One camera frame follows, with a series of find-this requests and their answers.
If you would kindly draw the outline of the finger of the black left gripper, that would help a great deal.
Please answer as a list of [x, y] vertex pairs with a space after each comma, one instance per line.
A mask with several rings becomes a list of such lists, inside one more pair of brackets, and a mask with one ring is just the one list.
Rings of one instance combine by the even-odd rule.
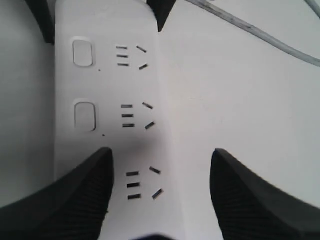
[[55, 25], [47, 0], [25, 0], [35, 18], [43, 39], [47, 44], [55, 44]]
[[160, 33], [165, 26], [176, 0], [147, 0], [146, 3], [154, 13], [157, 21], [158, 32]]

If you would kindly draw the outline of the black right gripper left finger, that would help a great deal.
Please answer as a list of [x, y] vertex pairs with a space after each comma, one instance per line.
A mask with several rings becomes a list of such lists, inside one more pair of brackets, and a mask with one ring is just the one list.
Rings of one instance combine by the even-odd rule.
[[103, 147], [48, 187], [0, 209], [2, 240], [97, 240], [114, 186]]

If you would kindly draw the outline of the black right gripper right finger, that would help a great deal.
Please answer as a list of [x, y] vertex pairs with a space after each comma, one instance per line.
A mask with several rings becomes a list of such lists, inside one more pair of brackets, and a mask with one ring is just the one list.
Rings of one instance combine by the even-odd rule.
[[211, 200], [225, 240], [318, 240], [320, 210], [278, 189], [222, 148], [211, 158]]

